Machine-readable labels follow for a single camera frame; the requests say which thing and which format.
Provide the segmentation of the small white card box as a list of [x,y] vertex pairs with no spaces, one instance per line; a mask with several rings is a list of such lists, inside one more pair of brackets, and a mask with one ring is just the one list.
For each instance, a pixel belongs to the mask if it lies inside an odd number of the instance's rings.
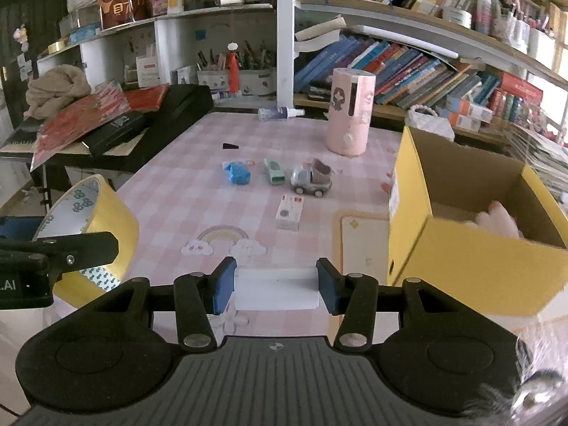
[[301,220],[304,197],[297,194],[284,194],[275,215],[276,228],[297,232]]

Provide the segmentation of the grey toy truck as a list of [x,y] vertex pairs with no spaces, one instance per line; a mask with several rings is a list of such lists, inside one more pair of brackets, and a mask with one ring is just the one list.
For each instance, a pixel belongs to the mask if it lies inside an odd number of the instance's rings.
[[290,184],[296,194],[323,197],[332,187],[332,169],[319,159],[296,166]]

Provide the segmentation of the white shelf post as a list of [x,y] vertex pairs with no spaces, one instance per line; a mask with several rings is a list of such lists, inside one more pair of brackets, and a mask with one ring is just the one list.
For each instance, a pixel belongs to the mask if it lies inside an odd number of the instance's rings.
[[276,0],[276,100],[294,104],[295,0]]

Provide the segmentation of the spray bottle lying down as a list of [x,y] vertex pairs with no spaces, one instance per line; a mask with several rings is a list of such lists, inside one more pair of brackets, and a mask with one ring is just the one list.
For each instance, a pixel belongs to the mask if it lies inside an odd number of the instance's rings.
[[287,120],[290,118],[302,118],[305,116],[303,109],[287,108],[287,107],[269,107],[260,108],[257,111],[257,117],[260,121]]

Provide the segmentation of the yellow tape roll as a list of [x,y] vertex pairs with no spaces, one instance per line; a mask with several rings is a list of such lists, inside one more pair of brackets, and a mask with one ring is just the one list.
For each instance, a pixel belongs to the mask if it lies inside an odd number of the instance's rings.
[[103,176],[94,174],[55,203],[34,239],[73,242],[53,293],[81,308],[122,283],[137,249],[139,223]]

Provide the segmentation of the row of books lower shelf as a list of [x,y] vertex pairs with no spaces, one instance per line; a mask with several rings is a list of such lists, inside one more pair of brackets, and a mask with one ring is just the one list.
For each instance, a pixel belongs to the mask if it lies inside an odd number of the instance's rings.
[[369,74],[373,104],[407,111],[426,105],[439,113],[456,115],[456,100],[487,108],[497,118],[518,121],[536,111],[543,92],[533,85],[483,64],[480,60],[446,57],[424,48],[389,39],[341,32],[313,54],[304,54],[294,75],[294,95],[327,103],[343,101],[332,90],[337,69]]

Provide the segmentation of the blue object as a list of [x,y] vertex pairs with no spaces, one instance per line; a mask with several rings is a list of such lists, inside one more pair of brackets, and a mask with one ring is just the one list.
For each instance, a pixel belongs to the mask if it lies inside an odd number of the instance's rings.
[[227,180],[236,186],[245,186],[250,182],[250,171],[243,162],[225,162],[222,164]]

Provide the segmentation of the pink cylindrical humidifier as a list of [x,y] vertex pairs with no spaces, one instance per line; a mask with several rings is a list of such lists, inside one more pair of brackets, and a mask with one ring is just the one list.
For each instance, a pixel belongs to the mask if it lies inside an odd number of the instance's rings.
[[326,146],[338,155],[358,157],[367,148],[376,75],[360,69],[333,70]]

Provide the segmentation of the pink plush toy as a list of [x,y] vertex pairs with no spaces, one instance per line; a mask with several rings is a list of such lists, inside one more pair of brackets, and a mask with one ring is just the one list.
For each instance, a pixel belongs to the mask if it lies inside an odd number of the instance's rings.
[[492,201],[486,212],[478,213],[474,221],[465,221],[465,224],[510,239],[524,237],[515,219],[499,201]]

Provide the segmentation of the beige crumpled cloth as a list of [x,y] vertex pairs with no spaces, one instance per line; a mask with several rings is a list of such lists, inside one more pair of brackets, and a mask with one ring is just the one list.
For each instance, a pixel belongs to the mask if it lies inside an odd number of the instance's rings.
[[77,99],[90,95],[92,87],[81,68],[74,65],[58,65],[38,79],[28,83],[26,118],[45,120],[62,111]]

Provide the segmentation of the red patterned paper sheet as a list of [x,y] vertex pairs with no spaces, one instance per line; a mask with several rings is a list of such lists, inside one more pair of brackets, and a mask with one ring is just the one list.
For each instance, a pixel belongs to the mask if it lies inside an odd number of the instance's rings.
[[48,118],[40,126],[33,146],[31,170],[45,164],[60,150],[120,116],[159,111],[169,84],[124,92],[118,82],[99,84],[88,95]]

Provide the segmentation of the green toy piece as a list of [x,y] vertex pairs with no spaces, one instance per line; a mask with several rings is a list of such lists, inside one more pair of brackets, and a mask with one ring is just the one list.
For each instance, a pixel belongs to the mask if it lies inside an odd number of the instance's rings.
[[282,166],[274,159],[265,158],[265,175],[271,186],[280,186],[286,183],[286,175]]

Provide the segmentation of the white rectangular box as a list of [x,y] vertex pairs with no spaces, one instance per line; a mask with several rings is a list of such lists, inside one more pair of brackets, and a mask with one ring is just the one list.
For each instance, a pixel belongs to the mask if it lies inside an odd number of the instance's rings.
[[316,267],[238,267],[234,277],[237,311],[313,310],[319,306]]

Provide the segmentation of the white quilted handbag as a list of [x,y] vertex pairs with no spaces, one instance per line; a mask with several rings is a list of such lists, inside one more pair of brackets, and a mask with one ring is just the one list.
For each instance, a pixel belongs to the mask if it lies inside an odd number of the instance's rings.
[[406,126],[416,128],[430,134],[454,141],[455,134],[448,118],[442,118],[432,108],[424,105],[413,105],[406,111]]

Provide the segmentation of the yellow cardboard box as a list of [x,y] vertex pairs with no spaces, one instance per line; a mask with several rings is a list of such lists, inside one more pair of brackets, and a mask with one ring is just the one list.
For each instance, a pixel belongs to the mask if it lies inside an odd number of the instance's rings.
[[405,128],[389,215],[389,284],[421,278],[490,316],[556,315],[567,217],[528,165]]

